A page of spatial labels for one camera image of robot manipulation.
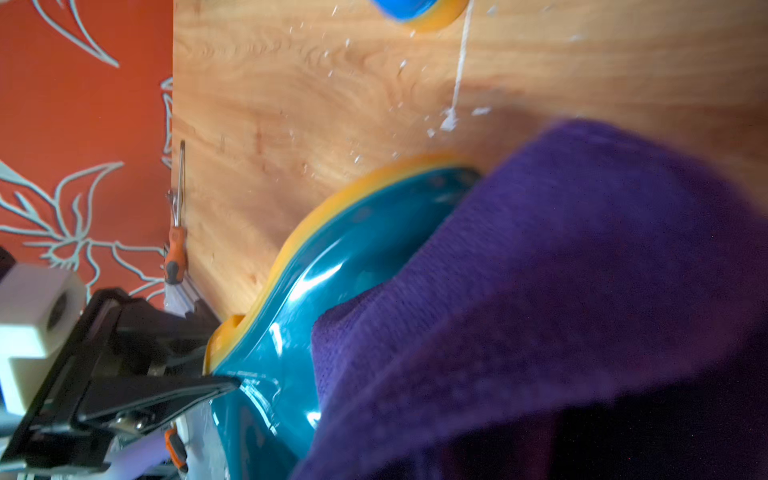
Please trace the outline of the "purple cloth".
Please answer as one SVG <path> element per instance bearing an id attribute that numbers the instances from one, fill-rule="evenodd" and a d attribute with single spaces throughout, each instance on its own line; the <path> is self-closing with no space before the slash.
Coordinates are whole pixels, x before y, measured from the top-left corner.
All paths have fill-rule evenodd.
<path id="1" fill-rule="evenodd" d="M 297 479 L 763 479 L 767 217 L 571 120 L 312 333 Z"/>

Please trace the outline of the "dark teal rubber boot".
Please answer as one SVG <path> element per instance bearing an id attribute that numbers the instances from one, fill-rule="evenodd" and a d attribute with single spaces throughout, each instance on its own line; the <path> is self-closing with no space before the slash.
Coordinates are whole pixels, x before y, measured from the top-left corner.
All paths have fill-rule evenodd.
<path id="1" fill-rule="evenodd" d="M 479 178 L 447 157 L 396 163 L 332 195 L 296 227 L 253 306 L 209 340 L 204 372 L 239 381 L 210 404 L 226 461 L 211 478 L 291 475 L 321 417 L 316 320 L 395 276 Z"/>

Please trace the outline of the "orange handled screwdriver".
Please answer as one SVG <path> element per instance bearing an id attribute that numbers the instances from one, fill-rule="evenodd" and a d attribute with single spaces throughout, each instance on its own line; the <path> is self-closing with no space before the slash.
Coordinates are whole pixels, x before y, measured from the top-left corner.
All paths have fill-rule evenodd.
<path id="1" fill-rule="evenodd" d="M 186 143 L 180 141 L 176 188 L 170 191 L 171 225 L 168 234 L 168 250 L 165 255 L 165 282 L 179 285 L 187 271 L 186 229 L 182 223 L 184 198 Z"/>

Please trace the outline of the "blue rubber boot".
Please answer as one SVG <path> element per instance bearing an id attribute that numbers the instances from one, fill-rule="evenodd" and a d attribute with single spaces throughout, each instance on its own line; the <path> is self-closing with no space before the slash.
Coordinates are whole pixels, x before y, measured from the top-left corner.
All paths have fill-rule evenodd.
<path id="1" fill-rule="evenodd" d="M 416 32 L 441 30 L 468 7 L 469 0 L 372 0 L 386 17 Z"/>

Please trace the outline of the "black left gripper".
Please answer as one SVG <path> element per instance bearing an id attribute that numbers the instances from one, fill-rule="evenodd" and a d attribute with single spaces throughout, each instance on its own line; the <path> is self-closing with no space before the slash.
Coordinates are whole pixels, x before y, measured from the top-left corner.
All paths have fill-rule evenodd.
<path id="1" fill-rule="evenodd" d="M 238 379 L 202 372 L 217 325 L 203 301 L 178 316 L 121 289 L 98 291 L 11 437 L 2 471 L 104 473 L 115 439 L 141 440 L 237 390 Z"/>

